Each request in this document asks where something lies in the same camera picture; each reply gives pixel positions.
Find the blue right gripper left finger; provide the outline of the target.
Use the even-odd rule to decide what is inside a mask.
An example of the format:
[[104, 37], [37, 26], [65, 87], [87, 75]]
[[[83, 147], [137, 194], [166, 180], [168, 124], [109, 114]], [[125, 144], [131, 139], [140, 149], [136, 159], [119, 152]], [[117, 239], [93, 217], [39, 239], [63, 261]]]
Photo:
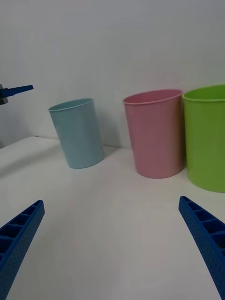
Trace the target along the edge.
[[0, 299], [5, 300], [45, 214], [36, 201], [0, 228]]

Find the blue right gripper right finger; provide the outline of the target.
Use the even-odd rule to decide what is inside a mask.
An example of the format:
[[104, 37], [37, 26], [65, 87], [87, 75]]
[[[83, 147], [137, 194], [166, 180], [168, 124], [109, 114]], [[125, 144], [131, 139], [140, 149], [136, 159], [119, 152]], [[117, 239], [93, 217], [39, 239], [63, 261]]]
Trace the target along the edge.
[[221, 299], [225, 299], [225, 224], [185, 196], [180, 197], [179, 212]]

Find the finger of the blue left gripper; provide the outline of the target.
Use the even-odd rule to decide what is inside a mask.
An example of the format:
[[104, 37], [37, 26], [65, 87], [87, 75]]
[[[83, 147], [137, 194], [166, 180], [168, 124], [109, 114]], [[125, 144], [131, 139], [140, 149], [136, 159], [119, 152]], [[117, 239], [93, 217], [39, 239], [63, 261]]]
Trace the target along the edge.
[[20, 86], [15, 88], [3, 88], [0, 86], [0, 105], [5, 105], [8, 103], [8, 98], [16, 94], [24, 93], [33, 90], [33, 85]]

